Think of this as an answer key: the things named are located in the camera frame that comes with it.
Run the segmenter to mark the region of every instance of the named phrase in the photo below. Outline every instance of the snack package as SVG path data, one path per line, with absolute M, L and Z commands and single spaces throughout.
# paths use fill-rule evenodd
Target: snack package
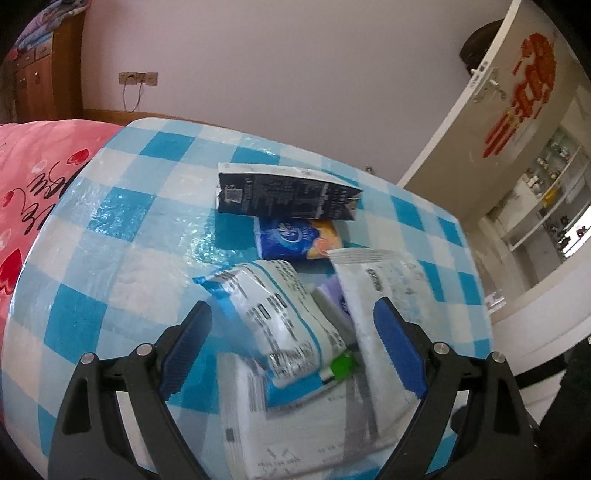
M 312 290 L 312 298 L 324 316 L 339 331 L 347 346 L 356 344 L 355 325 L 349 313 L 338 275 L 332 275 L 322 285 L 318 285 Z
M 393 445 L 410 422 L 409 416 L 389 436 L 376 435 L 362 369 L 310 401 L 265 411 L 265 378 L 257 369 L 231 353 L 217 356 L 224 453 L 233 480 L 325 471 Z
M 222 213 L 273 218 L 355 220 L 360 188 L 309 168 L 219 163 Z
M 255 218 L 256 249 L 265 260 L 326 258 L 342 248 L 331 220 Z
M 308 398 L 354 369 L 341 335 L 288 262 L 259 260 L 194 281 L 218 301 L 223 329 L 267 372 L 267 407 Z
M 355 325 L 378 433 L 386 434 L 418 405 L 418 398 L 402 385 L 384 346 L 388 339 L 374 326 L 374 304 L 388 297 L 406 321 L 420 325 L 432 339 L 444 338 L 439 310 L 422 266 L 409 252 L 343 248 L 330 251 L 329 258 Z

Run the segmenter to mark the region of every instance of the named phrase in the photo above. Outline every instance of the pink blanket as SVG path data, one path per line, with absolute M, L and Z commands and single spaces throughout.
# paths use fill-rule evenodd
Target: pink blanket
M 88 120 L 0 126 L 0 352 L 10 299 L 47 216 L 121 127 Z

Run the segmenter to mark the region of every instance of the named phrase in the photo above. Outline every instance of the baseboard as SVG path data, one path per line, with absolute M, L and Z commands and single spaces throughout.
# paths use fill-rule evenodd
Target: baseboard
M 210 124 L 208 122 L 202 122 L 199 120 L 194 120 L 192 118 L 182 118 L 180 116 L 172 116 L 172 115 L 165 115 L 163 113 L 153 113 L 153 112 L 124 112 L 121 110 L 98 110 L 94 108 L 85 108 L 83 117 L 87 120 L 94 120 L 96 122 L 105 122 L 108 124 L 115 124 L 115 125 L 128 125 L 134 120 L 139 118 L 146 118 L 147 116 L 155 116 L 157 118 L 170 118 L 173 120 L 186 120 L 187 122 L 195 122 L 199 124 L 205 125 L 213 125 L 214 127 L 219 127 L 220 125 Z

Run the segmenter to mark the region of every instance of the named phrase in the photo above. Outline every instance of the white door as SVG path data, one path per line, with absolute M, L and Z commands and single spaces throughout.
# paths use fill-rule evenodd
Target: white door
M 531 0 L 514 0 L 479 68 L 398 183 L 477 221 L 515 186 L 557 128 L 584 71 Z

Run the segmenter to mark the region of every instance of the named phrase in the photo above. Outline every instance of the blue checkered tablecloth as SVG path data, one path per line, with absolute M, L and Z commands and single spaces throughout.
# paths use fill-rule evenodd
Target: blue checkered tablecloth
M 141 119 L 113 137 L 69 188 L 40 232 L 14 293 L 1 362 L 4 416 L 10 435 L 42 475 L 80 356 L 124 356 L 155 341 L 197 300 L 207 300 L 193 277 L 257 259 L 252 219 L 214 209 L 217 164 L 230 161 L 316 168 L 359 185 L 356 220 L 337 226 L 345 246 L 412 252 L 449 328 L 440 340 L 464 355 L 485 357 L 491 350 L 490 321 L 466 238 L 443 209 L 296 147 L 208 125 Z M 296 268 L 310 285 L 332 273 L 327 261 Z M 223 350 L 218 334 L 211 332 L 168 407 L 206 471 L 229 479 L 216 386 L 215 355 Z M 124 416 L 128 410 L 123 408 Z M 129 436 L 141 444 L 137 432 Z M 436 463 L 445 461 L 452 445 L 448 430 Z M 390 452 L 315 478 L 370 480 Z

